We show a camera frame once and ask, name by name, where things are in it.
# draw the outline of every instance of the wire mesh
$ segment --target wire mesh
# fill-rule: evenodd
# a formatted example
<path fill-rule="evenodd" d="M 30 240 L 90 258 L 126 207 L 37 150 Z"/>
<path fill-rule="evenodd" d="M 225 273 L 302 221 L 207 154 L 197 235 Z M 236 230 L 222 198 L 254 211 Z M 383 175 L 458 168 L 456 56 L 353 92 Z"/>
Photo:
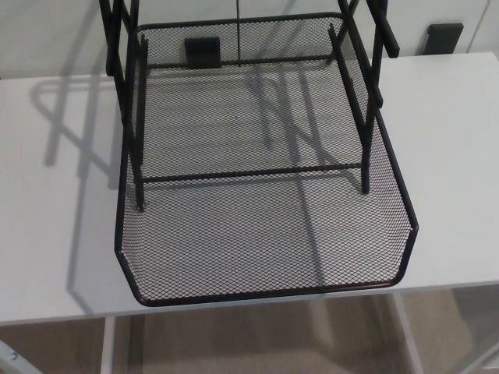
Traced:
<path fill-rule="evenodd" d="M 342 20 L 242 23 L 242 59 L 329 55 L 330 24 L 338 33 Z M 141 33 L 152 64 L 182 62 L 183 39 L 196 36 L 219 36 L 222 59 L 237 58 L 235 24 Z M 365 118 L 348 35 L 342 52 Z M 147 77 L 144 177 L 359 163 L 361 155 L 334 61 Z M 118 253 L 140 297 L 164 304 L 389 284 L 411 224 L 377 121 L 370 162 L 369 195 L 359 169 L 158 182 L 144 185 L 143 213 L 129 163 Z"/>

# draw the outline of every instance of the metal leg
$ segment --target metal leg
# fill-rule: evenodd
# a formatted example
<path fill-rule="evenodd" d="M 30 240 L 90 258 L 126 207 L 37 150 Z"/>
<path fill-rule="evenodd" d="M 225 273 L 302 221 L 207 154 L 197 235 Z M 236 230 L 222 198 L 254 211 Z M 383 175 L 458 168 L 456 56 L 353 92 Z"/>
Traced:
<path fill-rule="evenodd" d="M 380 11 L 386 15 L 388 8 L 388 0 L 379 0 L 378 6 Z M 381 59 L 383 58 L 383 38 L 381 36 L 380 28 L 376 26 L 376 31 L 374 34 L 374 46 L 373 46 L 373 67 L 371 69 L 373 75 L 374 84 L 377 85 L 380 82 L 380 71 L 381 71 Z M 367 101 L 367 111 L 366 111 L 366 143 L 363 146 L 362 161 L 360 168 L 362 193 L 368 194 L 370 191 L 370 157 L 371 157 L 371 144 L 373 142 L 373 128 L 376 113 L 376 101 L 370 96 Z"/>
<path fill-rule="evenodd" d="M 1 340 L 0 372 L 5 374 L 41 374 L 40 370 Z"/>
<path fill-rule="evenodd" d="M 137 162 L 143 163 L 143 136 L 146 121 L 146 86 L 147 86 L 147 54 L 149 52 L 149 40 L 142 35 L 140 41 L 140 67 L 139 67 L 139 92 L 137 103 L 137 123 L 136 123 L 136 156 Z"/>

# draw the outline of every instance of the white table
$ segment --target white table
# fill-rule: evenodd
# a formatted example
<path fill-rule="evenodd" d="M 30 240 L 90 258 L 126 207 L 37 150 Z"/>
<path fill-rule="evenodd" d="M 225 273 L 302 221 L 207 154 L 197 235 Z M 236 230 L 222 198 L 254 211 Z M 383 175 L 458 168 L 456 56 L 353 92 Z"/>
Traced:
<path fill-rule="evenodd" d="M 303 298 L 499 283 L 499 62 L 385 59 L 380 81 L 420 225 L 409 268 L 393 288 Z M 0 324 L 214 306 L 147 309 L 129 290 L 113 252 L 122 126 L 109 78 L 0 81 L 0 129 Z"/>

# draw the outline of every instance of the tray rim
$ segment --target tray rim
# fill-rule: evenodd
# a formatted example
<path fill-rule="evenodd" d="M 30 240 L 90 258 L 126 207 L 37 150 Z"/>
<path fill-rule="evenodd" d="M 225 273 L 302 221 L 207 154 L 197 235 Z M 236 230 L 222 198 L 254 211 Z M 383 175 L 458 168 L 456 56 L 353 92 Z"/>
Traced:
<path fill-rule="evenodd" d="M 189 27 L 189 26 L 209 26 L 209 25 L 219 25 L 219 24 L 231 24 L 231 23 L 261 23 L 261 22 L 275 22 L 275 21 L 288 21 L 297 19 L 316 19 L 316 18 L 339 18 L 344 20 L 344 16 L 338 12 L 322 12 L 322 13 L 311 13 L 311 14 L 298 14 L 291 16 L 272 16 L 272 17 L 259 17 L 259 18 L 247 18 L 247 19 L 219 19 L 219 20 L 208 20 L 208 21 L 192 21 L 192 22 L 181 22 L 181 23 L 149 23 L 142 26 L 138 26 L 133 32 L 136 37 L 140 31 L 149 29 L 167 29 L 175 27 Z M 280 290 L 272 291 L 252 291 L 252 292 L 240 292 L 231 294 L 219 294 L 219 295 L 202 295 L 202 296 L 189 296 L 183 298 L 163 298 L 163 299 L 149 299 L 145 298 L 138 287 L 137 282 L 133 276 L 131 269 L 129 268 L 128 261 L 125 255 L 122 253 L 122 233 L 123 233 L 123 221 L 125 216 L 125 191 L 126 191 L 126 179 L 128 171 L 128 144 L 127 144 L 127 129 L 131 128 L 131 124 L 127 124 L 123 129 L 122 137 L 122 156 L 121 156 L 121 166 L 120 166 L 120 177 L 119 177 L 119 196 L 118 204 L 116 210 L 116 226 L 115 226 L 115 254 L 125 274 L 126 280 L 130 286 L 134 298 L 141 304 L 147 307 L 160 307 L 160 306 L 176 306 L 176 305 L 194 305 L 194 304 L 205 304 L 205 303 L 216 303 L 216 302 L 237 302 L 243 300 L 252 299 L 262 299 L 262 298 L 283 298 L 291 296 L 304 296 L 304 295 L 320 295 L 328 294 L 342 291 L 360 291 L 366 289 L 375 288 L 389 288 L 400 283 L 402 278 L 407 271 L 409 265 L 409 259 L 412 254 L 412 249 L 416 236 L 419 231 L 419 223 L 414 212 L 411 199 L 409 198 L 409 193 L 407 191 L 400 167 L 395 156 L 395 152 L 391 145 L 386 126 L 384 124 L 383 117 L 381 115 L 380 109 L 376 108 L 375 117 L 377 120 L 377 126 L 380 130 L 381 139 L 385 150 L 387 151 L 388 160 L 390 161 L 391 170 L 394 173 L 395 181 L 398 186 L 398 191 L 401 194 L 402 202 L 404 204 L 405 212 L 409 219 L 411 229 L 409 230 L 408 237 L 405 242 L 405 248 L 402 253 L 402 259 L 398 272 L 395 276 L 386 281 L 375 281 L 375 282 L 362 282 L 355 284 L 340 284 L 340 285 L 329 285 L 329 286 L 318 286 L 318 287 L 305 287 L 305 288 L 286 288 Z"/>

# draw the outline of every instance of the metal rod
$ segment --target metal rod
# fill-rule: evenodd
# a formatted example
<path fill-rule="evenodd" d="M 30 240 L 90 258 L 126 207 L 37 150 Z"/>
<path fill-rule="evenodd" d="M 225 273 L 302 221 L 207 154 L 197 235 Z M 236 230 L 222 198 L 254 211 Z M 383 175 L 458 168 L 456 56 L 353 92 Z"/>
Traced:
<path fill-rule="evenodd" d="M 125 25 L 126 31 L 130 34 L 130 13 L 128 13 L 128 9 L 126 8 L 126 4 L 123 4 L 122 11 L 123 24 Z"/>
<path fill-rule="evenodd" d="M 381 39 L 383 40 L 384 47 L 387 50 L 388 56 L 391 58 L 397 58 L 400 53 L 400 47 L 398 46 L 397 39 L 391 30 L 390 23 L 387 20 L 386 10 L 375 4 L 374 0 L 367 0 L 367 6 L 373 16 L 374 22 L 376 23 L 376 28 L 380 31 Z"/>
<path fill-rule="evenodd" d="M 232 60 L 222 61 L 222 66 L 230 65 L 255 65 L 255 64 L 276 64 L 279 62 L 300 62 L 300 61 L 320 61 L 327 60 L 330 55 L 311 55 L 311 56 L 293 56 L 293 57 L 280 57 L 280 58 L 252 58 L 248 60 Z M 179 64 L 149 64 L 149 69 L 175 69 L 175 68 L 188 68 L 186 63 Z"/>
<path fill-rule="evenodd" d="M 379 0 L 380 12 L 385 15 L 388 9 L 388 0 Z M 376 26 L 376 31 L 374 32 L 374 46 L 373 46 L 373 78 L 376 83 L 380 82 L 380 72 L 381 72 L 381 59 L 383 58 L 383 37 L 381 32 Z"/>
<path fill-rule="evenodd" d="M 241 17 L 239 15 L 239 0 L 235 0 L 235 7 L 237 12 L 237 61 L 239 67 L 241 66 Z"/>
<path fill-rule="evenodd" d="M 132 0 L 130 4 L 130 32 L 128 35 L 128 44 L 127 44 L 127 49 L 126 49 L 126 69 L 125 69 L 125 84 L 124 84 L 124 97 L 126 98 L 127 105 L 126 106 L 121 106 L 122 109 L 122 118 L 124 123 L 128 123 L 128 117 L 130 113 L 130 108 L 133 105 L 133 80 L 134 78 L 134 73 L 133 73 L 133 67 L 134 67 L 134 61 L 133 59 L 135 58 L 135 50 L 138 47 L 138 43 L 136 40 L 136 33 L 135 29 L 137 27 L 137 22 L 139 19 L 139 2 L 138 0 Z"/>
<path fill-rule="evenodd" d="M 362 115 L 362 111 L 360 110 L 359 102 L 357 101 L 357 96 L 355 92 L 355 88 L 353 86 L 352 79 L 349 75 L 349 70 L 346 66 L 345 58 L 342 54 L 342 48 L 339 45 L 338 37 L 334 31 L 334 26 L 331 24 L 329 28 L 329 38 L 331 39 L 331 43 L 333 44 L 334 56 L 336 57 L 336 62 L 338 63 L 338 68 L 340 70 L 340 74 L 342 76 L 343 84 L 345 86 L 346 96 L 349 99 L 350 108 L 352 109 L 353 120 L 356 123 L 357 132 L 359 133 L 359 138 L 361 144 L 364 146 L 365 136 L 364 136 L 364 118 Z"/>
<path fill-rule="evenodd" d="M 104 33 L 107 42 L 109 38 L 109 24 L 111 23 L 111 5 L 109 4 L 109 0 L 99 0 L 99 6 L 101 7 L 102 23 L 104 24 Z"/>
<path fill-rule="evenodd" d="M 383 97 L 381 96 L 380 88 L 377 82 L 373 78 L 373 72 L 371 65 L 369 63 L 369 58 L 367 57 L 366 49 L 360 37 L 359 29 L 353 20 L 353 16 L 350 13 L 349 5 L 346 0 L 338 1 L 340 8 L 345 15 L 345 24 L 350 33 L 350 40 L 352 41 L 353 49 L 356 53 L 357 60 L 359 60 L 359 67 L 364 78 L 364 83 L 369 91 L 370 98 L 372 97 L 376 102 L 376 105 L 381 108 L 383 106 Z"/>
<path fill-rule="evenodd" d="M 220 173 L 193 174 L 193 175 L 173 175 L 166 177 L 149 177 L 144 178 L 144 183 L 159 183 L 159 182 L 178 182 L 178 181 L 197 181 L 200 179 L 215 179 L 215 178 L 234 178 L 234 177 L 252 177 L 258 175 L 276 175 L 276 174 L 293 174 L 306 173 L 310 171 L 330 171 L 330 170 L 345 170 L 358 169 L 360 163 L 357 164 L 336 164 L 336 165 L 317 165 L 304 166 L 300 168 L 279 168 L 279 169 L 263 169 L 249 171 L 226 171 Z"/>
<path fill-rule="evenodd" d="M 140 60 L 139 60 L 139 87 L 137 101 L 137 123 L 136 123 L 136 157 L 137 162 L 143 163 L 143 136 L 146 122 L 146 93 L 147 93 L 147 57 L 149 53 L 149 40 L 142 34 L 140 40 Z"/>
<path fill-rule="evenodd" d="M 111 22 L 108 32 L 108 58 L 106 61 L 106 73 L 114 76 L 116 59 L 118 57 L 119 37 L 122 29 L 122 6 L 123 0 L 115 0 L 112 6 Z"/>
<path fill-rule="evenodd" d="M 350 14 L 352 16 L 356 13 L 358 4 L 359 4 L 359 0 L 351 0 L 349 9 L 350 9 Z M 345 39 L 346 32 L 347 32 L 346 24 L 343 23 L 342 28 L 338 32 L 338 40 L 340 42 L 340 45 L 343 44 L 343 40 Z"/>

